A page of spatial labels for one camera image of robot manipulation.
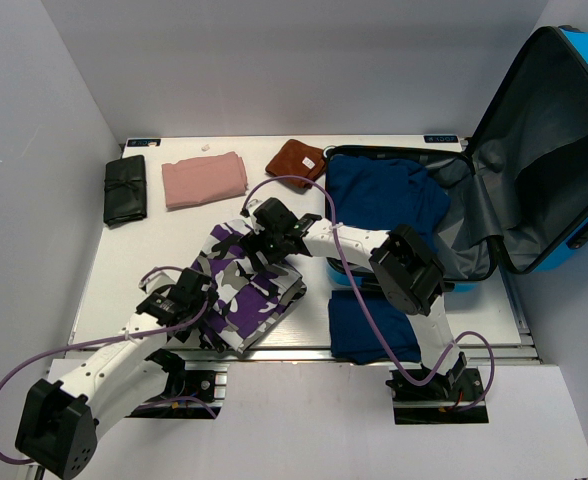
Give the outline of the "purple camouflage garment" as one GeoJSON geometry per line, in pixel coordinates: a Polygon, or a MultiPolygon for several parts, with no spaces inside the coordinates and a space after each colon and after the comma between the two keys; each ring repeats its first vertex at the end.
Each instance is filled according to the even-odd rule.
{"type": "Polygon", "coordinates": [[[286,261],[254,269],[240,245],[250,231],[240,219],[215,225],[191,265],[211,278],[218,295],[199,327],[204,349],[243,353],[307,291],[301,273],[286,261]]]}

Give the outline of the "large navy blue garment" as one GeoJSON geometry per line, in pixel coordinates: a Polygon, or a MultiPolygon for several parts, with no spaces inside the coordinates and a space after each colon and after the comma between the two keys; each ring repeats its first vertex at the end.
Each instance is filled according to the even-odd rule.
{"type": "Polygon", "coordinates": [[[338,155],[328,166],[326,190],[338,221],[358,228],[412,227],[432,251],[434,231],[451,200],[419,163],[407,159],[371,160],[338,155]]]}

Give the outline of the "pink cloth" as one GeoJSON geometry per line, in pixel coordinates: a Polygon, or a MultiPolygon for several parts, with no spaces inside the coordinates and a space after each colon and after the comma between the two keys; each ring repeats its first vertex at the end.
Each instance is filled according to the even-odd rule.
{"type": "Polygon", "coordinates": [[[243,159],[235,152],[165,163],[161,169],[170,210],[241,196],[248,186],[243,159]]]}

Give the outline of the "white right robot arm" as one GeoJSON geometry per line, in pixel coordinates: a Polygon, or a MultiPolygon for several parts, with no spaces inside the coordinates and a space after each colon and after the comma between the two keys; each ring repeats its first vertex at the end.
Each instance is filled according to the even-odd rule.
{"type": "Polygon", "coordinates": [[[276,198],[246,200],[241,214],[251,222],[242,248],[255,270],[305,255],[341,260],[349,281],[352,265],[372,272],[388,302],[408,316],[420,347],[425,378],[407,381],[440,399],[460,389],[466,359],[444,312],[444,266],[413,228],[359,229],[337,223],[334,214],[298,218],[276,198]]]}

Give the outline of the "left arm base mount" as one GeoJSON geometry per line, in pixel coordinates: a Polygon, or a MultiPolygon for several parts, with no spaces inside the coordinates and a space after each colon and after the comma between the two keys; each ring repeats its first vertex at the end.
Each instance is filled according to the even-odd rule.
{"type": "Polygon", "coordinates": [[[147,419],[205,419],[213,420],[225,399],[227,385],[227,371],[220,366],[213,368],[198,368],[197,364],[190,365],[185,372],[183,387],[174,397],[193,397],[193,400],[175,400],[161,403],[162,396],[153,397],[149,402],[138,407],[129,418],[147,419]]]}

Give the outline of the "small navy blue cloth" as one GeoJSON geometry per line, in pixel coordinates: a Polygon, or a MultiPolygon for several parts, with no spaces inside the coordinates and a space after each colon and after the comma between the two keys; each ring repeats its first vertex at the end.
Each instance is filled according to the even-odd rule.
{"type": "MultiPolygon", "coordinates": [[[[407,316],[396,310],[382,293],[362,297],[378,329],[401,362],[419,362],[420,348],[407,316]]],[[[331,354],[358,365],[388,357],[371,329],[352,290],[335,290],[328,302],[331,354]]]]}

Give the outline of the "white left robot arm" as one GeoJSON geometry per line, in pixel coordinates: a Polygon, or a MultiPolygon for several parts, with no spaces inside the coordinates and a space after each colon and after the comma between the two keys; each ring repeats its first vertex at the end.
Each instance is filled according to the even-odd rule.
{"type": "Polygon", "coordinates": [[[185,388],[185,362],[166,350],[189,338],[215,300],[209,276],[186,268],[177,283],[158,286],[136,307],[114,343],[54,382],[28,391],[15,446],[60,479],[77,477],[99,439],[145,401],[173,399],[185,388]]]}

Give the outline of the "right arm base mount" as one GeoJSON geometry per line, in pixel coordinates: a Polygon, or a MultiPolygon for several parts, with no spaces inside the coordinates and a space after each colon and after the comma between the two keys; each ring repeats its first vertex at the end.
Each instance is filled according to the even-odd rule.
{"type": "Polygon", "coordinates": [[[385,381],[392,396],[396,425],[487,424],[489,416],[485,400],[479,401],[483,383],[477,368],[467,368],[451,390],[436,380],[423,387],[408,383],[398,370],[385,381]]]}

